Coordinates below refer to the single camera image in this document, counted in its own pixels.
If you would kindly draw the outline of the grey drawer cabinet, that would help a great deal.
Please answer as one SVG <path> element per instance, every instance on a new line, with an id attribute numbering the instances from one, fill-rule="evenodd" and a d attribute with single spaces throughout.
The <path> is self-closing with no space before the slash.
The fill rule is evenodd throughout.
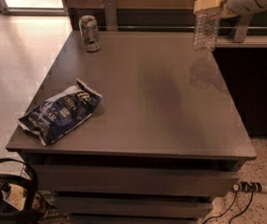
<path id="1" fill-rule="evenodd" d="M 72 33 L 32 99 L 78 80 L 103 96 L 74 131 L 45 147 L 17 130 L 7 149 L 79 224 L 190 224 L 255 158 L 246 128 L 209 52 L 188 34 L 104 32 L 86 52 Z"/>

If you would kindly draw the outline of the blue chips bag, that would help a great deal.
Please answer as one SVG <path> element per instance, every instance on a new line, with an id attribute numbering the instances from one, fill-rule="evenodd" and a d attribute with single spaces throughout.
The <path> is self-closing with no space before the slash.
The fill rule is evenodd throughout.
<path id="1" fill-rule="evenodd" d="M 56 143 L 88 119 L 102 101 L 102 94 L 77 79 L 77 84 L 41 102 L 17 120 L 36 135 L 43 146 Z"/>

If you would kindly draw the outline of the metal rail bracket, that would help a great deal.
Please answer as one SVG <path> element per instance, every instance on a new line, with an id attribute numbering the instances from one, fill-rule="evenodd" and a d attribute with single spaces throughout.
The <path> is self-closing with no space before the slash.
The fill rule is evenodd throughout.
<path id="1" fill-rule="evenodd" d="M 252 15 L 241 15 L 238 18 L 232 29 L 232 41 L 234 43 L 243 43 L 246 40 L 246 34 L 252 19 Z"/>
<path id="2" fill-rule="evenodd" d="M 107 31 L 118 30 L 118 15 L 116 0 L 104 0 L 105 25 Z"/>

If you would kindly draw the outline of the horizontal metal rail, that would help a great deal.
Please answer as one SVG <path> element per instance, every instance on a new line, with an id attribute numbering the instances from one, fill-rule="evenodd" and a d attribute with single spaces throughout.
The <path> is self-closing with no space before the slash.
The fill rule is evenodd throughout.
<path id="1" fill-rule="evenodd" d="M 166 32 L 173 32 L 173 31 L 182 31 L 191 33 L 194 31 L 194 26 L 117 26 L 112 30 L 107 28 L 106 26 L 100 25 L 99 28 L 101 31 L 166 31 Z M 221 31 L 231 31 L 237 29 L 237 27 L 231 26 L 220 26 L 219 29 Z M 257 31 L 258 33 L 267 33 L 267 27 L 262 26 L 248 26 L 247 30 L 249 31 Z"/>

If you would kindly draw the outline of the right metal rail bracket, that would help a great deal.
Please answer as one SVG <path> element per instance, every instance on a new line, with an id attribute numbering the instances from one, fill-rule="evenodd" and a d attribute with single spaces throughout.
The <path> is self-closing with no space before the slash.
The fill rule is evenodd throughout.
<path id="1" fill-rule="evenodd" d="M 232 41 L 234 43 L 243 43 L 246 40 L 246 34 L 252 19 L 252 15 L 241 15 L 238 18 L 232 29 Z"/>

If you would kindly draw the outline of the left metal rail bracket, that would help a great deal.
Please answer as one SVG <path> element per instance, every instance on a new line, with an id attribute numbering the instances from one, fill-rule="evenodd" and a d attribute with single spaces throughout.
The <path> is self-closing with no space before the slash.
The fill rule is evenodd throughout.
<path id="1" fill-rule="evenodd" d="M 105 25 L 107 31 L 118 30 L 118 15 L 116 0 L 104 0 Z"/>

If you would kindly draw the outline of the silver beverage can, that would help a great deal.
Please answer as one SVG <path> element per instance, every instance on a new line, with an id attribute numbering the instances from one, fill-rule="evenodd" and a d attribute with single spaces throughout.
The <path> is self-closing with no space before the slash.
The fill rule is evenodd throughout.
<path id="1" fill-rule="evenodd" d="M 101 46 L 97 20 L 92 15 L 85 15 L 79 19 L 78 25 L 85 50 L 88 52 L 98 51 Z"/>

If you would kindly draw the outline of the white power strip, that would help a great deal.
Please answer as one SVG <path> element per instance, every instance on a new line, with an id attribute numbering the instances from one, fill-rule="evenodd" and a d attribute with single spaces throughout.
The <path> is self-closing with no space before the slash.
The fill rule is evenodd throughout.
<path id="1" fill-rule="evenodd" d="M 255 192 L 267 194 L 267 185 L 260 182 L 245 182 L 241 181 L 233 185 L 234 191 L 241 191 L 244 193 Z"/>

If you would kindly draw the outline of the clear plastic water bottle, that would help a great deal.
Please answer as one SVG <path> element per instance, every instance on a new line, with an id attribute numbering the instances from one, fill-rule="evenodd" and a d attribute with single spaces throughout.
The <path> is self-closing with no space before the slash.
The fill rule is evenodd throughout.
<path id="1" fill-rule="evenodd" d="M 212 14 L 195 15 L 193 48 L 195 50 L 214 50 L 218 38 L 221 11 Z"/>

